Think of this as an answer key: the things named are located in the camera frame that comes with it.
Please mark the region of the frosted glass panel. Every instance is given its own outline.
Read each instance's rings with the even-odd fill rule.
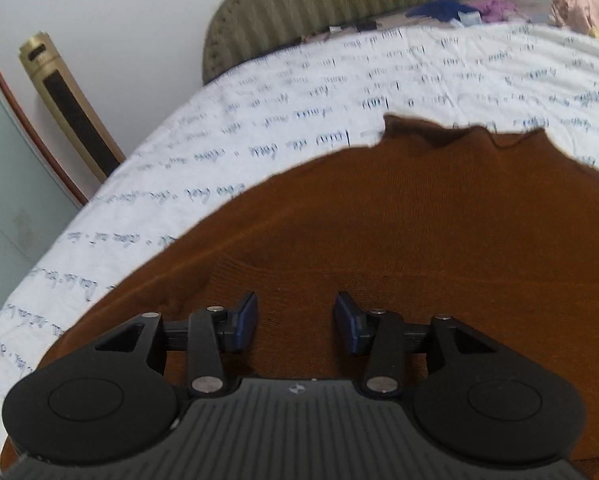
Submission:
[[[77,211],[0,101],[0,308]]]

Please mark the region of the white wall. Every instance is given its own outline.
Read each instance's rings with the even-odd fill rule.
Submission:
[[[128,155],[202,85],[204,33],[221,1],[0,0],[0,69],[87,196],[98,183],[36,94],[17,58],[19,46],[39,30],[48,32]]]

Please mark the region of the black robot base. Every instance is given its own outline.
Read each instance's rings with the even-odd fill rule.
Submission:
[[[565,380],[451,316],[430,325],[362,311],[341,292],[334,320],[359,380],[231,378],[257,298],[188,320],[134,317],[36,370],[7,395],[20,458],[6,480],[582,480],[568,461],[585,413]],[[186,387],[163,378],[187,352]],[[405,355],[428,377],[404,383]]]

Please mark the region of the bed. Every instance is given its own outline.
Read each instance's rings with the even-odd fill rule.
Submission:
[[[494,132],[543,126],[599,170],[598,40],[504,23],[375,30],[280,50],[329,24],[422,1],[222,5],[207,36],[208,84],[103,184],[0,312],[0,452],[9,389],[116,283],[273,174],[373,145],[386,111]]]

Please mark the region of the brown sweater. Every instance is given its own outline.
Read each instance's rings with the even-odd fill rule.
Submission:
[[[456,316],[577,387],[588,418],[572,458],[599,478],[599,173],[543,130],[492,136],[387,116],[376,147],[275,176],[201,222],[43,364],[136,314],[185,319],[247,290],[260,322],[243,359],[263,376],[353,373],[331,321],[339,290],[411,322]],[[183,356],[169,356],[166,377],[184,382]]]

